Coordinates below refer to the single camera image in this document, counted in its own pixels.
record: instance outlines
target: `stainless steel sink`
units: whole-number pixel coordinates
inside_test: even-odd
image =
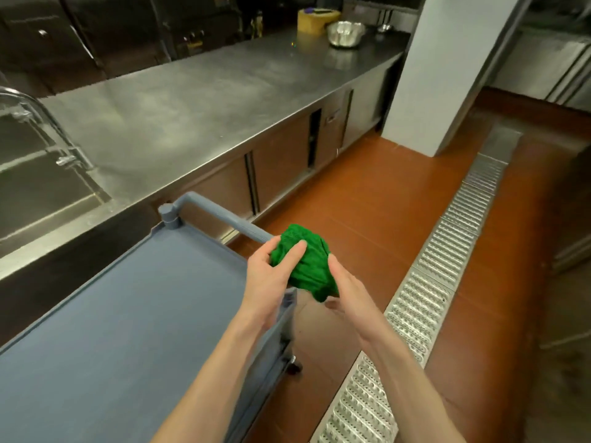
[[[51,127],[40,125],[19,104],[0,107],[2,258],[99,207],[109,197],[82,165],[64,160],[63,143]]]

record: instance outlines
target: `green cloth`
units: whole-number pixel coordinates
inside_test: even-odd
[[[283,232],[277,248],[271,252],[271,266],[277,266],[287,252],[302,239],[308,243],[306,253],[291,273],[289,283],[296,288],[309,290],[319,302],[326,300],[329,295],[338,297],[335,279],[329,271],[328,244],[301,225],[292,224]]]

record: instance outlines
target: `hand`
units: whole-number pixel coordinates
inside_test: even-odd
[[[329,254],[329,269],[339,288],[339,298],[329,297],[324,304],[329,309],[344,313],[359,335],[362,350],[368,353],[374,342],[392,334],[392,327],[364,284],[351,275],[332,253]]]
[[[273,237],[248,259],[247,286],[239,312],[256,320],[263,329],[269,329],[275,324],[287,281],[306,252],[307,242],[301,240],[273,268],[269,265],[270,253],[280,240],[280,236]]]

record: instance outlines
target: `wall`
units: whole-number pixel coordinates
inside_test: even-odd
[[[434,156],[518,0],[425,0],[382,136]]]

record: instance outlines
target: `cart wheel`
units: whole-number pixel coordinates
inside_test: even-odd
[[[303,369],[304,367],[301,365],[301,362],[298,361],[295,356],[292,356],[285,371],[287,372],[287,374],[291,374],[293,376],[301,372]]]

